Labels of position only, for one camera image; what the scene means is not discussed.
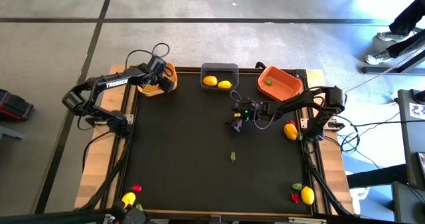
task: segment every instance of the orange bowl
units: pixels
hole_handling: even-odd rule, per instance
[[[272,85],[266,85],[267,80],[272,81]],[[299,93],[301,81],[274,66],[269,66],[258,78],[258,90],[276,101],[284,101]]]

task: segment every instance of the red pepper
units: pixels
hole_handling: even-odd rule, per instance
[[[296,193],[291,193],[291,200],[292,200],[294,203],[298,203],[298,202],[299,202],[298,194],[296,194]]]
[[[133,185],[130,189],[132,191],[141,191],[143,188],[140,185]]]

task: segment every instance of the wooden table frame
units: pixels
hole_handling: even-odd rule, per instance
[[[113,65],[110,69],[110,74],[116,72],[122,72],[124,69],[123,65]],[[308,86],[323,86],[325,85],[324,76],[321,70],[306,70]],[[121,110],[123,105],[125,87],[117,87],[111,90],[106,90],[103,95],[101,107],[106,110]],[[131,109],[133,107],[133,100],[135,94],[135,87],[130,87],[128,100],[126,103],[125,114],[130,114]],[[303,116],[308,117],[307,108],[302,110]],[[100,134],[108,131],[108,127],[106,126],[96,126],[93,133],[93,138],[99,136]],[[337,135],[332,131],[325,131],[325,135],[337,139]],[[78,190],[78,195],[75,201],[75,207],[83,206],[90,197],[96,192],[96,190],[100,187],[102,182],[104,181],[106,174],[109,169],[109,162],[112,154],[112,146],[114,143],[115,136],[113,134],[108,134],[102,139],[94,142],[90,149],[88,150],[88,155],[86,159],[86,167],[82,174],[82,179],[80,182],[80,188]],[[124,138],[120,138],[118,140],[119,146],[116,152],[115,161],[119,159],[121,156],[121,151],[125,142]],[[353,213],[353,205],[351,201],[351,196],[349,193],[349,186],[347,182],[347,177],[345,175],[344,165],[342,162],[341,151],[337,145],[335,145],[330,140],[324,140],[319,142],[319,149],[321,152],[321,161],[323,163],[323,169],[325,172],[325,178],[328,186],[331,188],[332,192],[335,194],[337,199],[344,205],[344,207]],[[315,155],[311,155],[313,162],[316,164]],[[321,194],[320,187],[318,183],[314,180],[314,190],[316,194],[316,202],[317,202],[317,212],[325,213],[325,202],[323,201],[323,195]],[[114,195],[117,187],[117,177],[112,182],[108,200],[106,202],[106,207],[111,207],[114,199]],[[146,210],[148,213],[152,215],[160,215],[165,214],[165,211],[161,210]],[[182,211],[174,211],[176,215],[184,215],[185,212]],[[192,212],[195,217],[197,215],[205,215],[205,212]],[[236,213],[211,213],[208,212],[208,215],[226,215],[226,216],[235,216]],[[236,216],[246,216],[249,213],[237,213],[239,215]],[[282,217],[287,217],[286,214],[267,214],[267,217],[281,219]]]

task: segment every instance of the person's leg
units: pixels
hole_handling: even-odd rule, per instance
[[[404,55],[410,51],[419,49],[423,45],[425,45],[425,30],[420,31],[419,33],[405,41],[402,41],[395,45],[391,45],[384,51],[375,53],[373,55],[367,55],[365,57],[365,60],[369,64],[379,64],[381,62],[388,62],[391,58],[397,58],[400,55]]]
[[[421,0],[414,0],[390,25],[390,31],[377,33],[383,41],[404,41],[425,15],[425,6]]]
[[[396,35],[408,35],[425,15],[425,6],[421,0],[414,0],[390,25],[390,31]]]
[[[391,58],[396,58],[400,55],[409,53],[410,51],[419,49],[422,45],[425,45],[425,30],[420,31],[405,41],[391,45],[386,49]]]

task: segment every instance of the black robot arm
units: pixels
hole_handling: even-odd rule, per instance
[[[324,97],[322,96],[322,104],[317,104],[314,102],[314,98],[319,94],[324,94]],[[317,115],[314,118],[310,118],[308,120],[307,128],[302,131],[302,142],[304,145],[307,145],[309,140],[317,142],[318,140],[322,140],[324,138],[323,127],[329,121],[329,119],[332,118],[333,115],[344,111],[346,99],[347,97],[344,92],[337,87],[317,87],[314,90],[311,88],[283,102],[263,101],[258,104],[249,98],[246,100],[241,100],[239,97],[239,100],[234,100],[235,104],[232,108],[234,119],[230,125],[234,130],[240,132],[242,122],[255,120],[267,120],[272,122],[280,119],[284,114],[299,108],[315,108],[317,110]],[[317,180],[322,191],[327,196],[329,202],[332,204],[333,208],[335,208],[336,212],[339,215],[352,215],[343,207],[343,205],[332,193],[329,186],[326,184],[325,180],[314,165],[310,157],[310,153],[307,152],[305,156],[307,159],[306,166],[308,170]]]
[[[129,135],[127,118],[120,111],[108,111],[95,105],[99,94],[126,84],[142,88],[147,84],[159,85],[166,93],[171,92],[174,82],[164,75],[167,74],[166,66],[167,63],[163,59],[153,55],[148,64],[131,66],[121,73],[89,78],[84,84],[79,84],[67,92],[62,103],[76,116],[91,116],[88,122],[92,126],[94,121],[106,121],[111,132],[126,137]],[[90,91],[87,99],[81,95],[82,91]]]

